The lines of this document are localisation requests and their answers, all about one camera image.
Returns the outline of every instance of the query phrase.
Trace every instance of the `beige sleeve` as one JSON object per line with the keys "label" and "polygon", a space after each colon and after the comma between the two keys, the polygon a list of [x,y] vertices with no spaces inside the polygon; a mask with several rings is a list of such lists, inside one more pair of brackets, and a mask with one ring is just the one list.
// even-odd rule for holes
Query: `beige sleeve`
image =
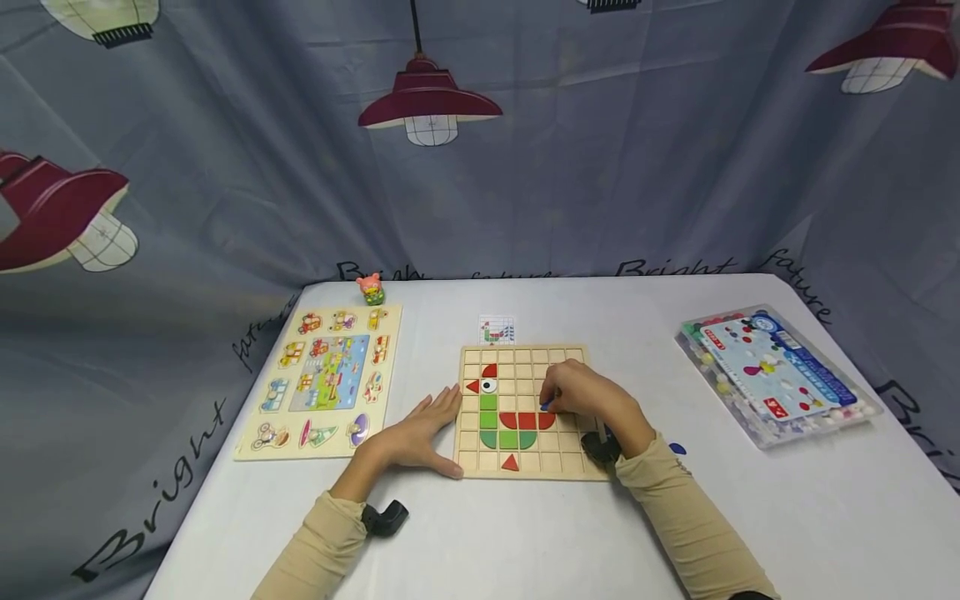
{"label": "beige sleeve", "polygon": [[650,518],[691,600],[730,600],[773,584],[660,433],[647,450],[620,457],[616,475]]}
{"label": "beige sleeve", "polygon": [[252,600],[329,598],[367,538],[367,528],[360,520],[364,506],[324,492],[267,571]]}

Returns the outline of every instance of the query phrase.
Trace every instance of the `gray fabric backdrop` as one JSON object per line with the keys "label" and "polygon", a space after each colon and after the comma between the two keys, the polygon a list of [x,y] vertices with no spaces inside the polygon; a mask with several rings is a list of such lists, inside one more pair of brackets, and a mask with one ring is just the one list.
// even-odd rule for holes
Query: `gray fabric backdrop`
{"label": "gray fabric backdrop", "polygon": [[420,0],[503,111],[437,148],[357,126],[404,0],[96,4],[0,0],[0,149],[122,174],[138,241],[0,273],[0,596],[142,594],[298,290],[374,270],[777,273],[960,489],[960,85],[804,72],[893,0]]}

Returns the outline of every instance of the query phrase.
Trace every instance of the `green square piece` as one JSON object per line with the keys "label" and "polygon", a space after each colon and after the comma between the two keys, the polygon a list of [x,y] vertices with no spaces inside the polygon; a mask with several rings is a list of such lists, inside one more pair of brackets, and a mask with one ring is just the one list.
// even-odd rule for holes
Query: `green square piece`
{"label": "green square piece", "polygon": [[496,413],[480,413],[481,429],[496,429]]}
{"label": "green square piece", "polygon": [[520,442],[517,439],[515,431],[501,431],[500,432],[500,449],[501,450],[516,450],[520,448]]}
{"label": "green square piece", "polygon": [[496,394],[481,394],[480,410],[495,411],[496,410]]}

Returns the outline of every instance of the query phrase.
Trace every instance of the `left hand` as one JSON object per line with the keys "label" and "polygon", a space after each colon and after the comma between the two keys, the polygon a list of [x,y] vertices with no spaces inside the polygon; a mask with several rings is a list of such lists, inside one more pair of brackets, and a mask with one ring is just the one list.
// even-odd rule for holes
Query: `left hand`
{"label": "left hand", "polygon": [[437,454],[433,449],[433,439],[457,418],[462,401],[459,385],[444,388],[436,399],[427,396],[404,420],[387,427],[360,447],[374,446],[383,453],[388,465],[432,468],[440,475],[460,479],[464,476],[464,470]]}

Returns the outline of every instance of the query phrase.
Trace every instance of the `hand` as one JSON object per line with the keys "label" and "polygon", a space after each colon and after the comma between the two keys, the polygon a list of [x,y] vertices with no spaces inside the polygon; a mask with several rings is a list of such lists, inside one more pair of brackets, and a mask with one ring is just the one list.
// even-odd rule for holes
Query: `hand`
{"label": "hand", "polygon": [[567,359],[546,370],[540,405],[551,397],[548,412],[577,413],[604,422],[626,458],[642,454],[657,437],[640,405],[626,390],[580,361]]}
{"label": "hand", "polygon": [[631,405],[636,406],[636,400],[623,388],[572,358],[546,370],[540,404],[551,397],[548,412],[577,413],[602,420],[613,418]]}
{"label": "hand", "polygon": [[440,475],[460,479],[464,476],[464,470],[437,454],[433,449],[433,439],[457,418],[462,401],[459,385],[444,388],[437,399],[427,396],[404,420],[387,427],[364,445],[382,452],[388,466],[432,468]]}

